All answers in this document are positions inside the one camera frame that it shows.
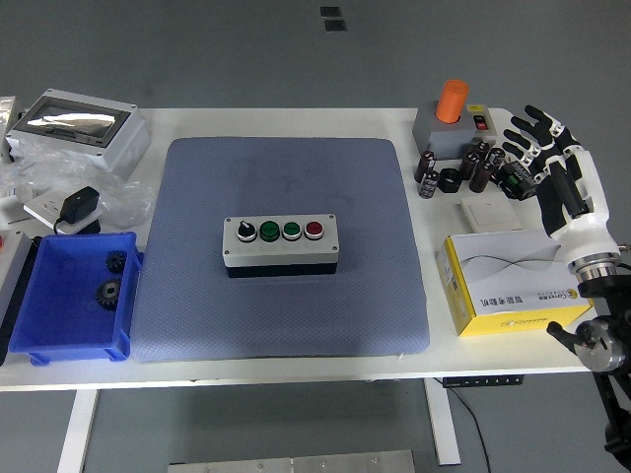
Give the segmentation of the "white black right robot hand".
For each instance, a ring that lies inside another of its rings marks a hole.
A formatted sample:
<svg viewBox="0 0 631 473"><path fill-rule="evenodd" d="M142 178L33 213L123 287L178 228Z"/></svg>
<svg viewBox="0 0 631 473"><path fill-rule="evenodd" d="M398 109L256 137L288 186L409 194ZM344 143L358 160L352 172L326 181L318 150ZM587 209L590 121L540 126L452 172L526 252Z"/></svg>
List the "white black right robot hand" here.
<svg viewBox="0 0 631 473"><path fill-rule="evenodd" d="M609 209L592 154L549 113L530 104L525 113L511 118L503 148L534 179L546 234L573 272L589 263L616 265L620 251L607 228Z"/></svg>

